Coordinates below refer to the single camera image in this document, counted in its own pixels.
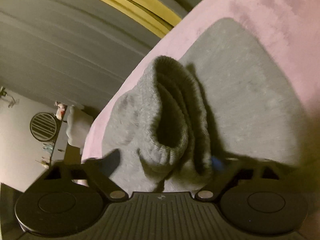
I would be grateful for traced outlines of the grey knit pants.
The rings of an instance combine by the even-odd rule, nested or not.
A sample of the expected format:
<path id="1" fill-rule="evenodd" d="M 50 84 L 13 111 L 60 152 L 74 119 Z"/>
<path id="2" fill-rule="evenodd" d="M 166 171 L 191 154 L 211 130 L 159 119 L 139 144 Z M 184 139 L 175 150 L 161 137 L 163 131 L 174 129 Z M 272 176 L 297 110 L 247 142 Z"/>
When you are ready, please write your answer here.
<path id="1" fill-rule="evenodd" d="M 196 192 L 228 151 L 296 165 L 304 112 L 257 40 L 223 18 L 180 60 L 159 56 L 115 103 L 103 154 L 120 161 L 112 180 L 126 192 Z"/>

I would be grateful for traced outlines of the white cloth on chair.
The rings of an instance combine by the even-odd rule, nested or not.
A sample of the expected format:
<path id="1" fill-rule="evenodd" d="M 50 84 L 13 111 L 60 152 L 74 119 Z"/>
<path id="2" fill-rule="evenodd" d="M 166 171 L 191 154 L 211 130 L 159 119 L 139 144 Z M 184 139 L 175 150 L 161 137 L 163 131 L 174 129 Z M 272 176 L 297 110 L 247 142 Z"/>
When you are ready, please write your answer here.
<path id="1" fill-rule="evenodd" d="M 93 117 L 80 110 L 76 106 L 71 106 L 67 116 L 66 134 L 68 143 L 77 148 L 84 148 L 86 137 L 93 124 Z"/>

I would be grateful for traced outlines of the round black fan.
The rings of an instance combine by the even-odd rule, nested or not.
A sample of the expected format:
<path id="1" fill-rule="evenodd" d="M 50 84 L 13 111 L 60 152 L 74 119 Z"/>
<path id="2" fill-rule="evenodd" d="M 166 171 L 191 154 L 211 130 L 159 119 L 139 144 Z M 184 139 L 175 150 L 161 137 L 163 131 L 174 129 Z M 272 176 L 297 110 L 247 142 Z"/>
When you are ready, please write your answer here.
<path id="1" fill-rule="evenodd" d="M 40 112 L 32 117 L 29 129 L 36 140 L 48 142 L 55 138 L 58 130 L 58 123 L 52 114 Z"/>

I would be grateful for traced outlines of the red white figurine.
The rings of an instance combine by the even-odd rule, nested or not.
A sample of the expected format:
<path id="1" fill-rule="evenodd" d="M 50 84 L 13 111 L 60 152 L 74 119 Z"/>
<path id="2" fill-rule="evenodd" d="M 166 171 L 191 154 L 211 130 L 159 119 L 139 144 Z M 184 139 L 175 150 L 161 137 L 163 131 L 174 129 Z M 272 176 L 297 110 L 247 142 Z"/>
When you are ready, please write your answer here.
<path id="1" fill-rule="evenodd" d="M 65 105 L 64 103 L 55 101 L 55 106 L 57 107 L 55 116 L 58 120 L 62 121 L 67 110 L 67 105 Z"/>

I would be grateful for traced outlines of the grey curtain with yellow stripe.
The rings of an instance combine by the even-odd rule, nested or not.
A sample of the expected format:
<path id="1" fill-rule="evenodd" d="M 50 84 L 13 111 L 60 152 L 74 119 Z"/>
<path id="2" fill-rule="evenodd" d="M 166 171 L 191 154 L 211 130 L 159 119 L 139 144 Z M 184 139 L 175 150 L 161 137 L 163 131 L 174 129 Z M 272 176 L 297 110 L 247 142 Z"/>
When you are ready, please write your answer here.
<path id="1" fill-rule="evenodd" d="M 1 0 L 1 86 L 97 115 L 202 0 Z"/>

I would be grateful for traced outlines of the pink bed sheet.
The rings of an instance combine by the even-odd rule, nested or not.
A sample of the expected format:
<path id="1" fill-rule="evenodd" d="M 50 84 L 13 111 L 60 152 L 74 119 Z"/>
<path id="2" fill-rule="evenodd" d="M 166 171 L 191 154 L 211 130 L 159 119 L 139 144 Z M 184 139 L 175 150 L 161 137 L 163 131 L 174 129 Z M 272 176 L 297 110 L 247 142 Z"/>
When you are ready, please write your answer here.
<path id="1" fill-rule="evenodd" d="M 289 180 L 319 188 L 319 0 L 203 0 L 101 111 L 83 159 L 106 153 L 116 100 L 159 55 L 194 67 L 226 150 L 298 165 Z"/>

